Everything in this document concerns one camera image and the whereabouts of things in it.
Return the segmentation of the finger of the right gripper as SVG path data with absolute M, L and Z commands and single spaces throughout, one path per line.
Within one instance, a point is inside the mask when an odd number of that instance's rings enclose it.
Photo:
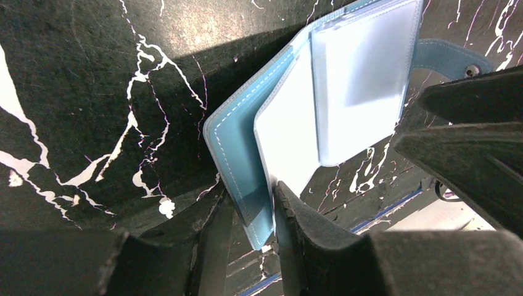
M 522 121 L 522 66 L 426 88 L 427 112 L 453 124 Z
M 421 129 L 400 135 L 394 149 L 494 228 L 522 236 L 522 123 Z

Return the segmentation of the blue card holder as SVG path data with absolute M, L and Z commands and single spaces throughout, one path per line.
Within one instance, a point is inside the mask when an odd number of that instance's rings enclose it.
M 490 73 L 482 54 L 419 39 L 422 1 L 355 1 L 301 29 L 205 121 L 204 139 L 254 250 L 274 231 L 278 181 L 299 195 L 390 136 L 411 71 L 454 81 Z

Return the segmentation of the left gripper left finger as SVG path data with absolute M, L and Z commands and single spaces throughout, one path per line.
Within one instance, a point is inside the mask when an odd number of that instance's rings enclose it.
M 1 232 L 2 295 L 223 295 L 234 207 L 222 184 L 136 236 Z

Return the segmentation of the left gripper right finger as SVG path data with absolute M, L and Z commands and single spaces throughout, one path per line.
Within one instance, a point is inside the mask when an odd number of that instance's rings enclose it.
M 522 241 L 508 231 L 354 234 L 274 189 L 285 295 L 521 295 Z

